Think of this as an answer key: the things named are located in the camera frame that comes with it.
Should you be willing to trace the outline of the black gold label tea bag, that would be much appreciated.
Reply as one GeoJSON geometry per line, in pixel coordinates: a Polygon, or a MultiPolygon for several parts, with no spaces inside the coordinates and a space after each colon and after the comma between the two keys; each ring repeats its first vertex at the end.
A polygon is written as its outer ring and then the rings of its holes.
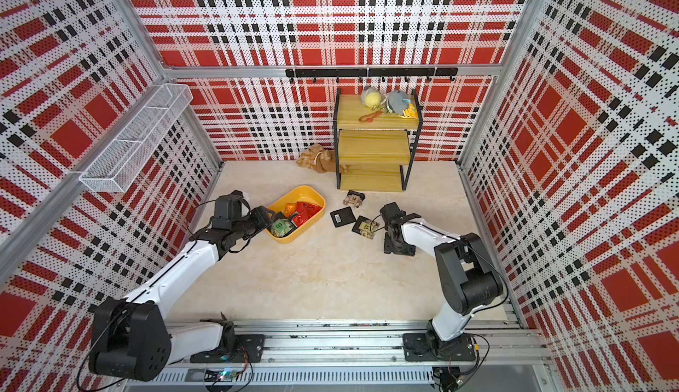
{"type": "Polygon", "coordinates": [[[352,232],[373,240],[374,236],[381,230],[381,225],[377,221],[373,221],[364,216],[359,216],[352,227],[352,232]]]}

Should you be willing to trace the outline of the small brown tea bag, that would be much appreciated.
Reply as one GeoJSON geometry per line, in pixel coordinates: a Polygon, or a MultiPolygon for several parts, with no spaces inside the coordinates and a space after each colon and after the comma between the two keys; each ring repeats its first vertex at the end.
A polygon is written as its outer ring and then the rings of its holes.
{"type": "Polygon", "coordinates": [[[343,199],[343,204],[345,206],[353,206],[354,208],[359,208],[364,204],[365,194],[362,192],[356,192],[353,190],[348,191],[345,199],[343,199]]]}

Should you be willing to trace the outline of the black green label tea bag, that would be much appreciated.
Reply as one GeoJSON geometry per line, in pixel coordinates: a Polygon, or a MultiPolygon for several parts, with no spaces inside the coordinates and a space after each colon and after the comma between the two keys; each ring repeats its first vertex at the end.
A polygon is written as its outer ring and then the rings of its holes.
{"type": "Polygon", "coordinates": [[[270,233],[275,238],[286,238],[296,230],[295,224],[288,219],[276,220],[270,227],[270,233]]]}

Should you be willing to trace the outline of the yellow plastic storage box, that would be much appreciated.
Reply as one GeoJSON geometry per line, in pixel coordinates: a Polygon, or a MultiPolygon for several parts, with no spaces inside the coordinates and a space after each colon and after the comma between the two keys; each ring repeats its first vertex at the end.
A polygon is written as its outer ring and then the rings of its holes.
{"type": "Polygon", "coordinates": [[[281,245],[302,236],[325,213],[325,198],[308,185],[294,188],[268,206],[274,222],[266,232],[281,245]]]}

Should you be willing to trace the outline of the red tea bag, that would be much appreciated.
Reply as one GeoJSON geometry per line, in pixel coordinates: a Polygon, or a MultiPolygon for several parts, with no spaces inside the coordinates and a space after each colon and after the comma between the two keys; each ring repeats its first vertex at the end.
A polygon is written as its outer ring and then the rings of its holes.
{"type": "Polygon", "coordinates": [[[298,201],[296,204],[297,213],[292,216],[291,221],[297,228],[309,221],[322,209],[321,206],[309,202],[298,201]]]}

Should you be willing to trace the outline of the orange tea bag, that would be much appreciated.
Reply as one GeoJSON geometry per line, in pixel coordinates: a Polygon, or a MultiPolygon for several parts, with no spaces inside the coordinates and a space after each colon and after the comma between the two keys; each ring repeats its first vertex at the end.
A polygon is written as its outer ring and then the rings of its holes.
{"type": "Polygon", "coordinates": [[[286,207],[285,207],[285,211],[283,212],[285,217],[290,218],[295,213],[297,213],[297,204],[296,203],[287,203],[286,207]]]}

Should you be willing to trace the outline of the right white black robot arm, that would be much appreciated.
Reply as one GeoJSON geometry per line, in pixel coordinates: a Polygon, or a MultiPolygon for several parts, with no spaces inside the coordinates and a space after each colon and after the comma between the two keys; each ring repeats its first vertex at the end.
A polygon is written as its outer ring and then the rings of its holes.
{"type": "Polygon", "coordinates": [[[475,340],[466,332],[472,318],[505,298],[505,283],[490,261],[480,236],[456,235],[406,213],[395,203],[380,209],[385,224],[384,252],[413,256],[426,252],[436,262],[444,297],[439,313],[420,334],[405,334],[404,356],[408,362],[472,362],[477,359],[475,340]]]}

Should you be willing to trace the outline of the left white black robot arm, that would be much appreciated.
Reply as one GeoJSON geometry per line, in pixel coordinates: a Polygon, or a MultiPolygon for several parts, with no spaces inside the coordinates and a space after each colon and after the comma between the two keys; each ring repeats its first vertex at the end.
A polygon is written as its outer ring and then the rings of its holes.
{"type": "Polygon", "coordinates": [[[196,231],[170,263],[123,298],[109,298],[95,309],[92,342],[81,368],[124,380],[151,381],[167,365],[194,355],[240,354],[230,321],[168,326],[166,316],[203,273],[235,253],[238,242],[249,244],[269,229],[275,216],[264,206],[251,206],[240,191],[215,199],[207,226],[196,231]]]}

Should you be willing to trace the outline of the brown plush toy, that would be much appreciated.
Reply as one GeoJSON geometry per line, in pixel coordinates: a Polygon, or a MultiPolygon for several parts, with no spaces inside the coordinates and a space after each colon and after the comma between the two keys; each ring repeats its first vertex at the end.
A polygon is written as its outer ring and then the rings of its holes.
{"type": "Polygon", "coordinates": [[[317,173],[337,171],[334,151],[325,149],[320,144],[314,144],[305,149],[295,162],[298,167],[311,169],[317,173]]]}

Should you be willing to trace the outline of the grey plush toy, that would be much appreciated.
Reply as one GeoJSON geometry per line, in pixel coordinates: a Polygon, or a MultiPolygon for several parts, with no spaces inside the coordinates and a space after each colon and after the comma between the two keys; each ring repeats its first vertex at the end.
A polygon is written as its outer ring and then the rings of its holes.
{"type": "Polygon", "coordinates": [[[419,118],[417,106],[412,98],[403,91],[393,91],[385,98],[385,107],[389,113],[396,114],[401,118],[419,118]]]}

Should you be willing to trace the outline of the green circuit board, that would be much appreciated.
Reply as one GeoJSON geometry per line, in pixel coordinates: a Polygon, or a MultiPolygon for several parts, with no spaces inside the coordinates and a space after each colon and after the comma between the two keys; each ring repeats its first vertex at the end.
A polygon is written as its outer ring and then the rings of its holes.
{"type": "Polygon", "coordinates": [[[221,371],[214,371],[214,370],[206,370],[203,376],[203,380],[206,383],[220,383],[220,382],[234,382],[237,381],[240,377],[240,371],[239,370],[221,370],[221,371]]]}

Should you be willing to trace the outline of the wooden black frame shelf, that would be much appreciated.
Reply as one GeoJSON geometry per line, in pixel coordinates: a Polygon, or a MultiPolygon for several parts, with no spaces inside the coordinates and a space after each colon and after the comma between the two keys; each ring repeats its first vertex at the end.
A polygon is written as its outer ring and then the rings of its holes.
{"type": "Polygon", "coordinates": [[[339,190],[357,192],[404,192],[415,162],[424,117],[419,98],[408,94],[419,118],[406,119],[389,113],[373,123],[359,123],[360,116],[376,111],[361,102],[360,94],[335,95],[332,118],[333,145],[339,190]]]}

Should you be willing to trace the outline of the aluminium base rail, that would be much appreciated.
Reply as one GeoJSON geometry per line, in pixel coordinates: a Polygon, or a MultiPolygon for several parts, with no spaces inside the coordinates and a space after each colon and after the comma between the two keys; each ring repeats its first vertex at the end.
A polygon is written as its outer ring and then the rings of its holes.
{"type": "Polygon", "coordinates": [[[125,381],[119,391],[254,391],[259,387],[370,386],[425,390],[447,385],[461,391],[556,391],[553,367],[539,332],[514,320],[475,320],[472,362],[408,362],[405,334],[420,334],[425,321],[238,321],[246,354],[192,357],[166,367],[151,381],[125,381]],[[206,383],[206,370],[239,370],[234,382],[206,383]]]}

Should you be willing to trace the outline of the black hook rail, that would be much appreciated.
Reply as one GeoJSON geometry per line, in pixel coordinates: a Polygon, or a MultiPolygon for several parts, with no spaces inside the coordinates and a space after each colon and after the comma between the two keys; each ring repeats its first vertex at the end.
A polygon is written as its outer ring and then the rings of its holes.
{"type": "Polygon", "coordinates": [[[459,69],[453,68],[324,68],[324,69],[288,69],[287,78],[349,78],[349,77],[456,77],[459,69]]]}

